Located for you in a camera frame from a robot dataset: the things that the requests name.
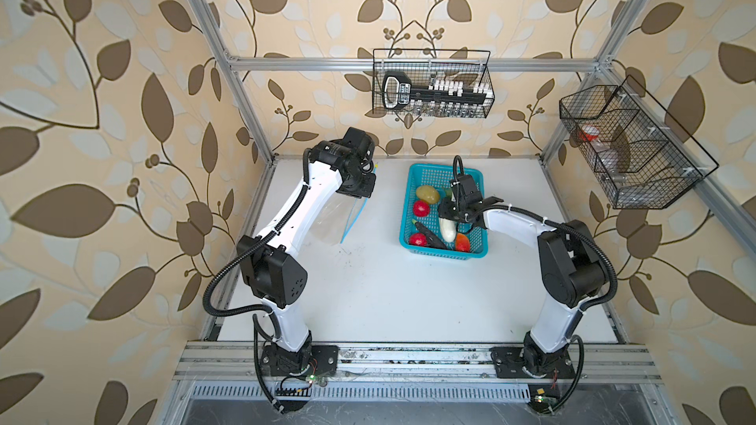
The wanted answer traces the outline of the white toy radish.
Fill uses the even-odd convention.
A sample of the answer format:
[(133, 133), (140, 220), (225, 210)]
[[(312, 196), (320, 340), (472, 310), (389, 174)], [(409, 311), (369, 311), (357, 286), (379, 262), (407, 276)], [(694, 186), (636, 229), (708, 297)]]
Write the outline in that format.
[(452, 243), (457, 237), (457, 224), (448, 218), (439, 218), (439, 230), (445, 243)]

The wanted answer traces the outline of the clear zip top bag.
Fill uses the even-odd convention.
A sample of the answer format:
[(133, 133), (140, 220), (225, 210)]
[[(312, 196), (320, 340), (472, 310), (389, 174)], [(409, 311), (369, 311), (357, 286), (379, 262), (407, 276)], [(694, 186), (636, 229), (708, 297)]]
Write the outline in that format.
[(315, 218), (307, 236), (326, 245), (342, 244), (361, 216), (368, 198), (333, 195)]

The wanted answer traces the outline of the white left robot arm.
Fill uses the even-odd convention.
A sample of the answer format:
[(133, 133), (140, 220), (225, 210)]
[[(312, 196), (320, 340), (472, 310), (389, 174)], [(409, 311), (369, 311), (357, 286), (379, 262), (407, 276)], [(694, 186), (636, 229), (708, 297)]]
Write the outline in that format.
[[(348, 128), (338, 140), (322, 141), (304, 151), (302, 177), (275, 218), (257, 236), (244, 236), (237, 256), (221, 269), (203, 294), (207, 314), (226, 318), (265, 312), (275, 329), (273, 344), (289, 353), (299, 353), (311, 341), (311, 332), (296, 306), (308, 273), (297, 256), (306, 234), (329, 199), (341, 194), (368, 199), (376, 183), (373, 157), (375, 143), (363, 130)], [(235, 267), (259, 304), (222, 309), (212, 297), (222, 279)]]

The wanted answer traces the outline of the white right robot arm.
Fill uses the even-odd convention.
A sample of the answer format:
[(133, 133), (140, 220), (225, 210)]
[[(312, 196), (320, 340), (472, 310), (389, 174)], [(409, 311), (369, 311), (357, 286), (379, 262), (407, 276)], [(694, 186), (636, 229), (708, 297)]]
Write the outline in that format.
[(614, 266), (584, 222), (556, 222), (500, 198), (484, 197), (458, 155), (450, 186), (451, 195), (439, 206), (443, 220), (504, 233), (539, 253), (547, 297), (515, 363), (530, 376), (543, 377), (577, 340), (575, 332), (584, 314), (616, 296)]

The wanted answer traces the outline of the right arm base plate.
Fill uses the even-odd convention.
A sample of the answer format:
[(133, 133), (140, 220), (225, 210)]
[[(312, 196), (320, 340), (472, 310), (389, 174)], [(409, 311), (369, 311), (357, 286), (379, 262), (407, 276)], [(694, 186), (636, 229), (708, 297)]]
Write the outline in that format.
[(535, 346), (496, 346), (490, 359), (498, 379), (566, 380), (574, 379), (577, 365), (567, 347), (543, 353)]

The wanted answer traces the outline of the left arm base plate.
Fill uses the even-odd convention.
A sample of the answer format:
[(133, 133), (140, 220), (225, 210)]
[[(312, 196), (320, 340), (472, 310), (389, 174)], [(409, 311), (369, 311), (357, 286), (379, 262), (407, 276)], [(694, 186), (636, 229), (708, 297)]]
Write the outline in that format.
[(332, 376), (338, 368), (339, 352), (332, 344), (305, 344), (299, 352), (270, 344), (263, 349), (262, 363), (276, 377)]

